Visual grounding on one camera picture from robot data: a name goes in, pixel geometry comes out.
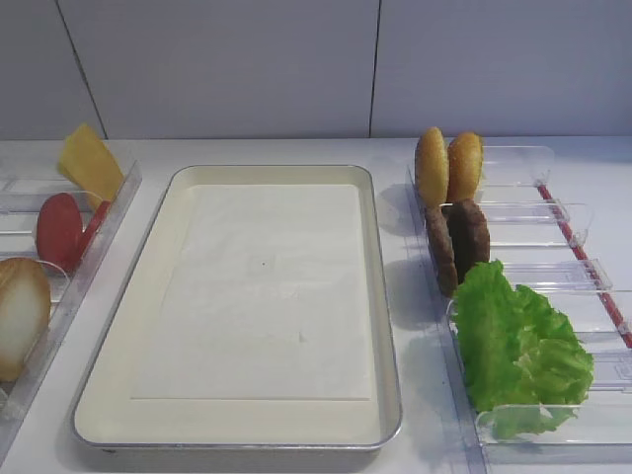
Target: burger patty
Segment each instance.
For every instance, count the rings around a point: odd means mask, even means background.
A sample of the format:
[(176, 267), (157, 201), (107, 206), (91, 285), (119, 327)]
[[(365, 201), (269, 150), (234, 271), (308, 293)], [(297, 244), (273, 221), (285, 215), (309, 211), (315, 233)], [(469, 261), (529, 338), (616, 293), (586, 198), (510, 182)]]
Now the burger patty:
[(438, 207), (426, 208), (426, 231), (439, 290), (444, 296), (450, 297), (458, 286), (458, 277), (447, 222)]
[(477, 262), (490, 261), (490, 232), (485, 214), (473, 199), (451, 206), (447, 228), (454, 252), (458, 282)]

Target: table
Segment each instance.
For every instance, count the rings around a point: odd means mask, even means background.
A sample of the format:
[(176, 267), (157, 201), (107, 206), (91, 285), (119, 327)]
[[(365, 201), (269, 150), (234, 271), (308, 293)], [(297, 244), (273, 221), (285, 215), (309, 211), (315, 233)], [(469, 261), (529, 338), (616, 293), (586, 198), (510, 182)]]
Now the table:
[[(445, 427), (455, 423), (454, 407), (424, 272), (415, 256), (416, 237), (405, 193), (407, 167), (416, 139), (332, 140), (120, 140), (109, 146), (117, 156), (137, 160), (142, 183), (103, 260), (66, 339), (14, 441), (1, 474), (69, 472), (331, 472), (336, 466), (314, 461), (296, 467), (262, 464), (249, 456), (210, 458), (197, 464), (173, 455), (147, 461), (94, 451), (81, 445), (68, 424), (69, 410), (105, 322), (113, 309), (158, 201), (170, 177), (195, 164), (356, 164), (373, 177), (386, 283), (399, 363), (404, 422), (402, 430), (372, 461), (371, 473), (447, 473), (450, 456)], [(599, 258), (614, 286), (632, 288), (627, 254), (632, 230), (632, 137), (505, 137), (486, 144), (550, 146), (556, 162), (549, 183), (555, 198), (585, 202), (595, 211), (585, 246)], [(0, 142), (0, 158), (24, 155), (29, 166), (54, 167), (60, 142)], [(630, 465), (608, 465), (612, 473)], [(597, 465), (503, 466), (494, 472), (602, 472)]]

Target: green lettuce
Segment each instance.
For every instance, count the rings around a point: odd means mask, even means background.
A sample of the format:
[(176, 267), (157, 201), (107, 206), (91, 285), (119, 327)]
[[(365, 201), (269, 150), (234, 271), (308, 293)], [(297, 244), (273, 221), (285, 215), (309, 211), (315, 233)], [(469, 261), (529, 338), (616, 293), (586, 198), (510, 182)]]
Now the green lettuce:
[[(568, 317), (544, 295), (524, 285), (512, 288), (500, 261), (477, 264), (454, 297), (465, 386), (476, 411), (512, 404), (579, 405), (587, 398), (593, 356)], [(503, 411), (497, 429), (503, 437), (554, 431), (573, 416), (567, 409), (539, 414), (537, 408), (514, 417)]]

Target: yellow cheese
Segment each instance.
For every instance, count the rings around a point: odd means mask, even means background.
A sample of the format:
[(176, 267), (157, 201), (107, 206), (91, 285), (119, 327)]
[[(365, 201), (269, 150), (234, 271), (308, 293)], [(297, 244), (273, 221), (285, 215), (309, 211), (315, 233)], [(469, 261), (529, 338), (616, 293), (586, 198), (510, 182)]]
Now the yellow cheese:
[(103, 199), (112, 201), (123, 181), (116, 158), (86, 123), (66, 137), (57, 170), (81, 189), (94, 193), (88, 195), (93, 209)]

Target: tomato slice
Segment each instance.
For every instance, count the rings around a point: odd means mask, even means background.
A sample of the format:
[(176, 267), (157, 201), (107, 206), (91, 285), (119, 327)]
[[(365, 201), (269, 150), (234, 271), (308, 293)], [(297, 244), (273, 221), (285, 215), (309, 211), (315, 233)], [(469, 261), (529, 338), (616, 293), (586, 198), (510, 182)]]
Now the tomato slice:
[(109, 209), (110, 202), (108, 200), (102, 200), (101, 204), (99, 204), (99, 207), (97, 207), (97, 210), (90, 219), (90, 222), (88, 222), (86, 230), (84, 230), (81, 234), (79, 242), (75, 246), (74, 251), (66, 260), (66, 267), (74, 270), (79, 265), (79, 262), (81, 262), (83, 254), (86, 252), (88, 245), (90, 245), (92, 238), (101, 227), (101, 224), (103, 224), (103, 221), (106, 219)]
[(36, 247), (39, 257), (69, 272), (67, 259), (77, 247), (82, 229), (79, 207), (70, 194), (49, 197), (38, 215)]

